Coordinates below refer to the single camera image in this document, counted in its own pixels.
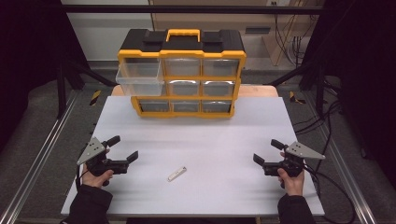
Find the person's left hand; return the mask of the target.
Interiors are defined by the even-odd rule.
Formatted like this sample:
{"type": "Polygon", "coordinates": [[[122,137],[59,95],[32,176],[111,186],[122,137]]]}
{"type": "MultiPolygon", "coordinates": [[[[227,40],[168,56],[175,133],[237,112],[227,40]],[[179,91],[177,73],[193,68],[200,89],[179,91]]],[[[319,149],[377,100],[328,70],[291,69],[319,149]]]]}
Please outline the person's left hand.
{"type": "Polygon", "coordinates": [[[106,181],[112,178],[113,174],[114,172],[112,170],[107,170],[102,175],[95,176],[88,170],[87,165],[84,164],[81,175],[82,184],[100,189],[106,181]]]}

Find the clear plastic pulled-out drawer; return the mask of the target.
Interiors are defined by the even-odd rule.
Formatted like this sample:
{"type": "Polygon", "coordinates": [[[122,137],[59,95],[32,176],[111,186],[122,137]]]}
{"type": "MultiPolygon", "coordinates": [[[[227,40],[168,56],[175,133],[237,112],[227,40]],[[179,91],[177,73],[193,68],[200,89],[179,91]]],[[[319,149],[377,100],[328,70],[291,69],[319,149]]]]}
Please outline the clear plastic pulled-out drawer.
{"type": "Polygon", "coordinates": [[[127,58],[120,63],[116,82],[125,95],[160,96],[163,92],[163,66],[158,59],[127,58]]]}

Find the black metal stand leg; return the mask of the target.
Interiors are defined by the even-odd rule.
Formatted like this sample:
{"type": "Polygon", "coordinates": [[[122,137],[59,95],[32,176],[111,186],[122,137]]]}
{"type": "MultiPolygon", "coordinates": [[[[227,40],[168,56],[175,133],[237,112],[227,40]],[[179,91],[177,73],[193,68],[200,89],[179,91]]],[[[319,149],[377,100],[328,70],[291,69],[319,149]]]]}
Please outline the black metal stand leg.
{"type": "Polygon", "coordinates": [[[285,81],[298,75],[302,76],[299,83],[299,87],[301,90],[309,91],[312,89],[313,86],[316,86],[315,111],[319,114],[321,118],[323,118],[325,76],[323,67],[320,63],[314,63],[313,61],[304,63],[303,65],[288,72],[286,75],[269,82],[269,85],[277,87],[285,81]]]}
{"type": "Polygon", "coordinates": [[[57,90],[58,90],[58,115],[60,119],[66,112],[66,89],[65,82],[68,81],[73,90],[82,90],[85,86],[81,74],[88,75],[89,77],[99,81],[108,87],[116,87],[117,83],[111,81],[91,70],[88,66],[83,66],[79,63],[62,60],[57,67],[57,90]]]}

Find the aluminium floor rail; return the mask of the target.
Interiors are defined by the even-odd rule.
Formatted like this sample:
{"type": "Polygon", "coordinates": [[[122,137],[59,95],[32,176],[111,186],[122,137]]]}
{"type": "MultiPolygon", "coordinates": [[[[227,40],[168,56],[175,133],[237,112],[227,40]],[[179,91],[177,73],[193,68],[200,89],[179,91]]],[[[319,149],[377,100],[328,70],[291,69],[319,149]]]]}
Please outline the aluminium floor rail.
{"type": "Polygon", "coordinates": [[[17,220],[80,95],[81,91],[71,91],[64,113],[53,124],[27,175],[0,216],[0,224],[14,224],[17,220]]]}
{"type": "Polygon", "coordinates": [[[366,202],[361,189],[354,178],[352,172],[349,170],[347,162],[342,157],[338,146],[332,139],[333,128],[326,122],[319,128],[322,138],[328,141],[327,149],[332,158],[334,167],[339,175],[347,196],[353,204],[355,214],[361,224],[377,224],[374,214],[366,202]]]}

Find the small white flat stick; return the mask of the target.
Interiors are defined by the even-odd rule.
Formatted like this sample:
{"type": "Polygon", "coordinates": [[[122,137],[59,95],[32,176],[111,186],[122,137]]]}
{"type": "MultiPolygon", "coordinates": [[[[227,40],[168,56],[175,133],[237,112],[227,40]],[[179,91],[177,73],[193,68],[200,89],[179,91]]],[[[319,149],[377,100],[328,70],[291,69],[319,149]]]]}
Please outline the small white flat stick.
{"type": "Polygon", "coordinates": [[[176,171],[174,171],[172,174],[170,174],[167,177],[167,181],[172,182],[174,179],[176,179],[180,175],[184,174],[185,172],[187,172],[187,168],[185,166],[180,167],[179,169],[177,169],[176,171]]]}

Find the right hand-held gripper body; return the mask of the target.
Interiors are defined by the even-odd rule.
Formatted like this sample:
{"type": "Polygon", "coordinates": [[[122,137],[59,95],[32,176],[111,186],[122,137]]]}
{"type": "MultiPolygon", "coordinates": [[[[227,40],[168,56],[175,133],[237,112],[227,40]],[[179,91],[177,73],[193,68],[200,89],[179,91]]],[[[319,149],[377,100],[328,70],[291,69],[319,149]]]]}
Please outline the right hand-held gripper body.
{"type": "Polygon", "coordinates": [[[284,169],[290,177],[297,176],[304,169],[305,159],[324,160],[325,156],[297,141],[289,145],[284,152],[284,160],[265,162],[262,169],[265,175],[278,176],[277,169],[284,169]]]}

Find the person's right hand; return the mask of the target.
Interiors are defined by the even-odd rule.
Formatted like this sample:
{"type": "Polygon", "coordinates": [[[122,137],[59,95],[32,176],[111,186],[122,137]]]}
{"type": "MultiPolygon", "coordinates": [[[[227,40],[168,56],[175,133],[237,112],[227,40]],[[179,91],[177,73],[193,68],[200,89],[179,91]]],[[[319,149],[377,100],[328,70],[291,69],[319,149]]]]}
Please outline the person's right hand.
{"type": "Polygon", "coordinates": [[[295,177],[290,177],[288,173],[278,168],[278,181],[284,185],[284,189],[289,196],[302,196],[304,191],[304,172],[300,172],[295,177]]]}

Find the black curtain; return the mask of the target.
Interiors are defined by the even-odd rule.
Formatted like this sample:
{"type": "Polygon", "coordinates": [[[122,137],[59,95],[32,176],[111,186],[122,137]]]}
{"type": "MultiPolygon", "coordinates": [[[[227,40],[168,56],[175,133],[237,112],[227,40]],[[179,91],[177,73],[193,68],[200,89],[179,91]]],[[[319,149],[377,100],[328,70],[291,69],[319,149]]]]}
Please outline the black curtain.
{"type": "Polygon", "coordinates": [[[324,0],[306,59],[341,80],[363,148],[396,189],[396,0],[324,0]]]}
{"type": "Polygon", "coordinates": [[[88,67],[61,0],[0,0],[0,152],[21,121],[29,92],[63,61],[88,67]]]}

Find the yellow black drawer organizer cabinet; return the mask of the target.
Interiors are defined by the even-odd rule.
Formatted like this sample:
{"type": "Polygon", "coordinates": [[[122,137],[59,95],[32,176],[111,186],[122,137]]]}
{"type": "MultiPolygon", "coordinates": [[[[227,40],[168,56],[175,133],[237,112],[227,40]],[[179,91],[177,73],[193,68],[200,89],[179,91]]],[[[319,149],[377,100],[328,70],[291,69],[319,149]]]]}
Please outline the yellow black drawer organizer cabinet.
{"type": "Polygon", "coordinates": [[[244,68],[247,54],[242,43],[241,35],[236,30],[219,30],[205,32],[199,29],[168,29],[165,31],[150,31],[148,29],[132,29],[125,37],[118,52],[119,63],[127,58],[158,59],[163,66],[163,92],[160,96],[130,96],[131,104],[137,115],[147,118],[230,118],[234,113],[235,101],[238,98],[241,84],[241,72],[244,68]],[[166,59],[196,59],[200,61],[198,76],[168,76],[166,75],[166,59]],[[238,60],[235,76],[212,77],[203,74],[204,60],[234,59],[238,60]],[[167,83],[171,80],[197,80],[199,93],[197,95],[173,95],[167,83]],[[205,96],[203,83],[205,81],[233,81],[234,88],[231,96],[205,96]],[[165,100],[169,104],[168,112],[142,112],[140,100],[165,100]],[[174,112],[172,101],[198,101],[199,111],[195,113],[174,112]],[[202,101],[230,101],[229,113],[205,113],[202,101]]]}

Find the black horizontal frame bar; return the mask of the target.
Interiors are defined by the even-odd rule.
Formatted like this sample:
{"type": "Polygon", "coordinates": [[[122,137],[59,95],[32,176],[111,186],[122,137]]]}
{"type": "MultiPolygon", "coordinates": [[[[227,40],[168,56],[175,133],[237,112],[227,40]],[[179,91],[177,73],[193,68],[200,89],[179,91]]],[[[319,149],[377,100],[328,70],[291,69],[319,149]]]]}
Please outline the black horizontal frame bar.
{"type": "Polygon", "coordinates": [[[194,14],[282,14],[320,15],[323,7],[239,7],[239,6],[142,6],[61,5],[69,13],[194,13],[194,14]]]}

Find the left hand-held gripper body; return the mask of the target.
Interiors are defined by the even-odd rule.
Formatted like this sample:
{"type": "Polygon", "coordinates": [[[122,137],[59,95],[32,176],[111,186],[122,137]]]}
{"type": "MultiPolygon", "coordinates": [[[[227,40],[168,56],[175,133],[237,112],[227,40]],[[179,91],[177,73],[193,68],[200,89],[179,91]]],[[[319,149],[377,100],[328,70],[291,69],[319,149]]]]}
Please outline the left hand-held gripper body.
{"type": "Polygon", "coordinates": [[[114,175],[126,174],[130,163],[127,160],[113,161],[108,159],[106,157],[106,150],[108,149],[106,141],[101,142],[93,137],[83,149],[77,165],[85,163],[88,170],[95,176],[100,176],[107,170],[112,170],[114,175]]]}

